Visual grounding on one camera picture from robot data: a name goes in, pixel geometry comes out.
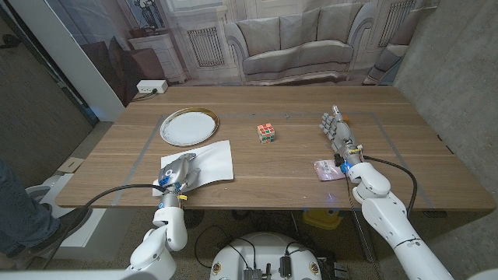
paper sheet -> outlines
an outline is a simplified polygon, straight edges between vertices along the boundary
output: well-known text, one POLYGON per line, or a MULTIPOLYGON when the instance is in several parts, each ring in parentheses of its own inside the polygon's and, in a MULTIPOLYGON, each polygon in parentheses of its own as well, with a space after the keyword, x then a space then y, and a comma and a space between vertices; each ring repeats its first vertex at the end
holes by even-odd
MULTIPOLYGON (((197 157, 193 159, 190 164, 189 172, 197 167, 201 169, 201 172, 194 184, 188 187, 188 191, 217 180, 233 180, 232 152, 230 151, 229 140, 212 143, 211 145, 185 152, 179 152, 171 156, 164 156, 161 158, 161 168, 165 167, 168 163, 173 162, 178 156, 189 152, 197 154, 197 157)), ((153 189, 153 196, 159 196, 161 194, 163 193, 153 189)))

electrical outlet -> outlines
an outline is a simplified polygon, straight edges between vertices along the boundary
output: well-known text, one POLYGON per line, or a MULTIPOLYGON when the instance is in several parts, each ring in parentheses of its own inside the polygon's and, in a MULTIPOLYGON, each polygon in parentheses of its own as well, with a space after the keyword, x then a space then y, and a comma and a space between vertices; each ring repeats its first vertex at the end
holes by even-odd
POLYGON ((165 80, 142 80, 137 85, 139 93, 151 93, 154 89, 157 93, 165 93, 168 88, 168 84, 165 80))

rubik's cube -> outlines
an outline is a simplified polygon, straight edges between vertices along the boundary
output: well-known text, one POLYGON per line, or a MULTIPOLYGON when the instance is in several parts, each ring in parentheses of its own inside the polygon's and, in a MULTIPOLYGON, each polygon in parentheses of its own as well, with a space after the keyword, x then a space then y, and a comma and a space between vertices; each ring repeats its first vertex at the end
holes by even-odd
POLYGON ((261 143, 269 143, 275 141, 275 130, 272 124, 258 125, 259 140, 261 143))

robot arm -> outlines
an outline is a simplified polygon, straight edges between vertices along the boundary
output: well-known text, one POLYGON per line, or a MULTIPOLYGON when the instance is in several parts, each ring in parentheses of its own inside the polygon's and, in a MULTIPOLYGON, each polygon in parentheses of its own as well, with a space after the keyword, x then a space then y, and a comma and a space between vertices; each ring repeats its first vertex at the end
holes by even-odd
POLYGON ((413 280, 453 279, 407 218, 402 201, 391 192, 389 180, 361 156, 356 140, 336 105, 332 115, 324 114, 320 128, 331 140, 336 164, 358 184, 352 189, 362 205, 365 220, 389 243, 407 276, 413 280))
POLYGON ((159 182, 166 190, 153 220, 159 228, 146 233, 130 258, 128 271, 146 271, 158 279, 170 279, 176 271, 177 265, 169 251, 182 250, 187 244, 181 192, 188 189, 201 171, 196 168, 188 172, 195 157, 194 153, 183 154, 161 169, 159 182))

printed backdrop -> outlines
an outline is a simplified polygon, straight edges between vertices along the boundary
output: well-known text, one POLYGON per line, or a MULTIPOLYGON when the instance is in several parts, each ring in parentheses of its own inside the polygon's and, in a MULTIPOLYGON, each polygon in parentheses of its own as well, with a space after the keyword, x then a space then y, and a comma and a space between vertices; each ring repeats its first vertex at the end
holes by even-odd
POLYGON ((170 86, 376 85, 423 0, 47 0, 126 106, 170 86))

